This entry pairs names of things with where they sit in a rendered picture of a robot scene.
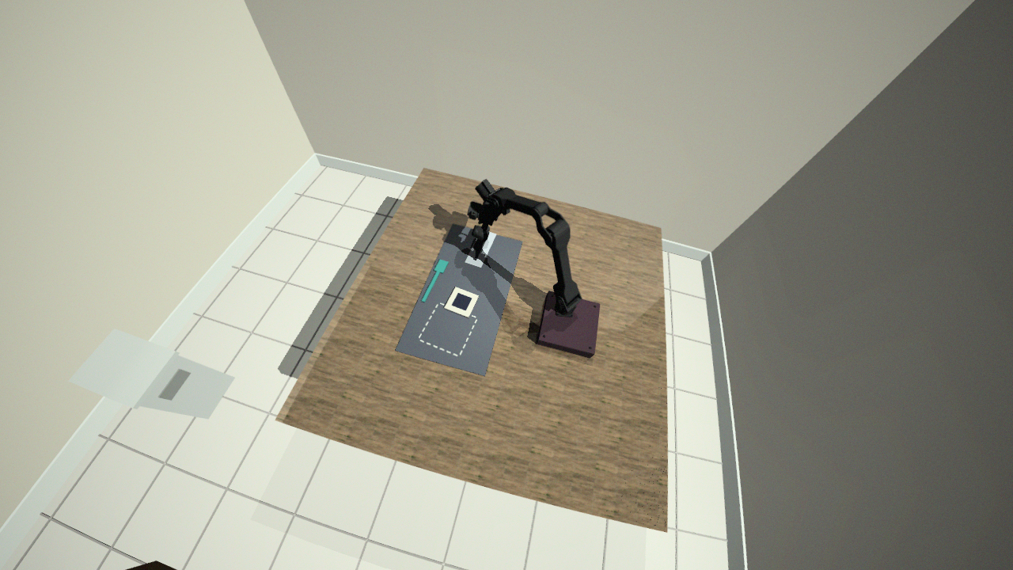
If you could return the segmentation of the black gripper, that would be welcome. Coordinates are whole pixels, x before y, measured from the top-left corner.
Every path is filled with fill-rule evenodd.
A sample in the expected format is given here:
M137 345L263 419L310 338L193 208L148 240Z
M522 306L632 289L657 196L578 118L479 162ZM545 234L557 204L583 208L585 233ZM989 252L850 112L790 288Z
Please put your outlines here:
M484 205L486 205L486 208L488 208L489 203L484 202ZM486 209L486 208L484 210L484 217L482 218L481 221L478 222L479 224L483 223L482 226L481 225L474 225L474 228L472 230L472 237L478 238L479 241L487 241L488 240L488 235L489 235L488 225L492 225L493 222L497 221L497 217L498 217L498 216L495 217L495 216L492 216L491 214L489 214L488 213L488 209ZM484 229L484 227L485 227L485 229Z

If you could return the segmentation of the cream square tile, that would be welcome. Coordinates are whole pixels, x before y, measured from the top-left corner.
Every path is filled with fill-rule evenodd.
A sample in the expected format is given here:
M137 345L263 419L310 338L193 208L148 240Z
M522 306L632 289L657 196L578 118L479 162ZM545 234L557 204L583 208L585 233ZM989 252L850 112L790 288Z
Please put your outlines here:
M475 306L479 295L472 294L469 291L462 290L458 287L453 289L453 293L449 298L448 302L444 308L451 310L452 313L465 315L469 317L472 312L472 308Z

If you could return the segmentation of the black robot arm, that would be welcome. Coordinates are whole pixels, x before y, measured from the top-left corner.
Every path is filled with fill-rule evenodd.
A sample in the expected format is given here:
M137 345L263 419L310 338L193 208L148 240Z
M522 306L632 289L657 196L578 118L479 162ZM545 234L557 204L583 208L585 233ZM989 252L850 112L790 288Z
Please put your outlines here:
M551 209L546 202L537 202L534 199L517 196L516 192L509 188L495 190L486 178L476 186L475 190L478 192L479 197L489 205L486 208L486 205L470 202L467 215L472 219L478 218L481 221L484 217L485 208L488 209L489 214L495 217L502 213L503 215L509 214L510 209L521 211L534 217L537 224L537 231L545 239L548 248L552 249L558 280L558 283L553 286L556 298L556 315L558 314L560 317L573 317L573 311L578 307L578 303L582 301L582 296L580 295L578 283L573 281L571 277L571 262L569 262L567 250L568 242L571 240L571 228L567 224L567 220L560 213ZM543 215L553 217L556 221L545 228L542 221Z

